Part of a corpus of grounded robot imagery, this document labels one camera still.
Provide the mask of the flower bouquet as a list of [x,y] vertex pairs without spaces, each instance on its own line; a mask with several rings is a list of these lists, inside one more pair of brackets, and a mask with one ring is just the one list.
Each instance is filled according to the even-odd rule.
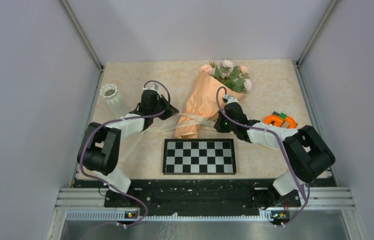
[[175,130],[178,139],[196,139],[205,122],[215,122],[224,94],[240,100],[252,89],[250,73],[246,66],[235,65],[224,59],[219,64],[211,62],[199,69],[196,85],[186,101],[184,113]]

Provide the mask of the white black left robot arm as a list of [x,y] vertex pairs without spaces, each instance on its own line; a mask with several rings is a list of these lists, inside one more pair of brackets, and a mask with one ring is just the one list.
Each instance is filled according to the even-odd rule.
[[116,200],[124,207],[135,201],[131,180],[117,166],[121,141],[148,129],[155,118],[166,120],[179,113],[164,95],[145,89],[140,103],[127,115],[99,124],[88,125],[77,162],[83,175],[101,181],[116,192]]

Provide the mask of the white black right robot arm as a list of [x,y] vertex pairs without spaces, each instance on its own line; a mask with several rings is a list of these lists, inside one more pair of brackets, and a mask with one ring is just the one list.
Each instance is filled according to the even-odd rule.
[[274,180],[273,189],[268,192],[268,200],[274,206],[281,206],[291,191],[310,184],[336,162],[314,127],[282,128],[248,119],[232,97],[220,107],[214,128],[219,133],[234,133],[239,140],[281,151],[288,170]]

